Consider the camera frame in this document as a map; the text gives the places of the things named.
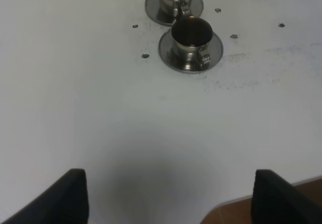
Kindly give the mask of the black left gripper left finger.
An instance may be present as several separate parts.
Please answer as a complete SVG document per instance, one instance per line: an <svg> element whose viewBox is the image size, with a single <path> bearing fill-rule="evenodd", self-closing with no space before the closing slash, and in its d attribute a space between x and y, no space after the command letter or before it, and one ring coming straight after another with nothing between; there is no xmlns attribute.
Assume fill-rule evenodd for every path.
<svg viewBox="0 0 322 224"><path fill-rule="evenodd" d="M4 223L88 223L89 197L84 169L70 169Z"/></svg>

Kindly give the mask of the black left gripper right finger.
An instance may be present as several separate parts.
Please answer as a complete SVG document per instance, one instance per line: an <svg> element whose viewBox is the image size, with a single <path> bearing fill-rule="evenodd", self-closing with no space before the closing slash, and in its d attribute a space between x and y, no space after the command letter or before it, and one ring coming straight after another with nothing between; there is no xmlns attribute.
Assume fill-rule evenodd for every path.
<svg viewBox="0 0 322 224"><path fill-rule="evenodd" d="M256 170L252 223L321 223L321 208L271 170Z"/></svg>

